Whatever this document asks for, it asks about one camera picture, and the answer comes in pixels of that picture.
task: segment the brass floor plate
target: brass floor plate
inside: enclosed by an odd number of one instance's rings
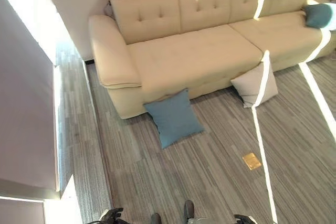
[[[249,153],[243,157],[245,164],[250,168],[250,170],[254,170],[261,166],[261,162],[259,159],[254,155],[254,153]]]

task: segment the shoe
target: shoe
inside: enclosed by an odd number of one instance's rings
[[[161,216],[158,213],[152,215],[151,224],[162,224]]]
[[[194,203],[191,200],[187,200],[184,204],[184,223],[188,224],[188,220],[194,218],[195,218]]]

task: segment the baseboard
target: baseboard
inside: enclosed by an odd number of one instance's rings
[[[95,64],[94,62],[94,60],[86,60],[85,65]]]

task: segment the sofa seat cushion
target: sofa seat cushion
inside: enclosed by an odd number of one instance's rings
[[[249,19],[230,26],[263,53],[269,50],[273,71],[277,71],[283,66],[290,67],[305,61],[320,45],[321,30],[306,27],[305,22],[304,12],[299,11],[262,17],[259,20]]]
[[[128,45],[145,102],[256,67],[263,54],[228,25]]]

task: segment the gray striped carpet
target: gray striped carpet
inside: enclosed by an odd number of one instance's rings
[[[335,60],[308,64],[335,116]],[[206,131],[161,150],[148,114],[119,119],[94,65],[89,80],[98,114],[103,157],[116,207],[130,223],[182,223],[186,199],[197,216],[233,223],[233,214],[272,223],[263,167],[249,170],[242,157],[261,160],[251,109],[233,88],[192,100]],[[279,95],[257,108],[279,223],[335,223],[335,143],[298,66],[275,73]]]

